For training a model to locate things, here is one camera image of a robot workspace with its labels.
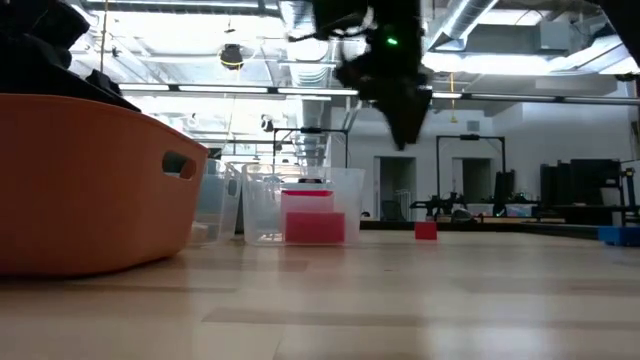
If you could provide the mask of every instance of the clear plastic bin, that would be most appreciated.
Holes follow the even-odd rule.
[[[219,160],[207,160],[200,185],[191,242],[207,244],[235,235],[240,206],[240,172]]]
[[[279,245],[357,242],[363,182],[361,169],[245,165],[245,240]]]
[[[507,204],[507,216],[509,217],[531,217],[533,204]]]

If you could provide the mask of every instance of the red cube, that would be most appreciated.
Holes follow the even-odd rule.
[[[345,216],[336,212],[288,212],[284,241],[292,244],[336,245],[345,242]]]

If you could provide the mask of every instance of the orange plastic tub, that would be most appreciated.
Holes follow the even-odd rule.
[[[0,275],[79,276],[175,255],[207,150],[145,115],[0,95]]]

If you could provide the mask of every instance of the light wood surface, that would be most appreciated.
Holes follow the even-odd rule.
[[[0,359],[640,359],[639,251],[439,236],[227,243],[94,279],[3,280]]]

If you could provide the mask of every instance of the fluorescent light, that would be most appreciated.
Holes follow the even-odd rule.
[[[565,102],[570,104],[592,104],[592,105],[640,105],[637,98],[613,98],[613,97],[581,97],[567,96]]]
[[[288,95],[358,95],[358,91],[352,89],[278,88],[278,92]]]
[[[460,99],[462,94],[456,93],[433,93],[434,99]]]
[[[513,102],[553,102],[554,96],[509,95],[509,94],[471,94],[474,100],[513,101]]]
[[[266,87],[251,87],[251,86],[180,85],[180,91],[236,93],[236,94],[266,94],[269,92],[269,89]]]
[[[120,90],[138,91],[169,91],[169,85],[164,84],[120,84]]]
[[[311,100],[311,101],[331,101],[331,96],[318,96],[318,95],[290,95],[287,99],[292,100]]]
[[[628,56],[626,59],[600,71],[600,74],[619,75],[619,74],[628,74],[628,73],[637,74],[638,72],[640,72],[640,68],[638,68],[638,64],[636,64],[636,61],[631,56]]]
[[[462,61],[462,71],[490,75],[547,75],[549,61],[531,55],[469,55]]]

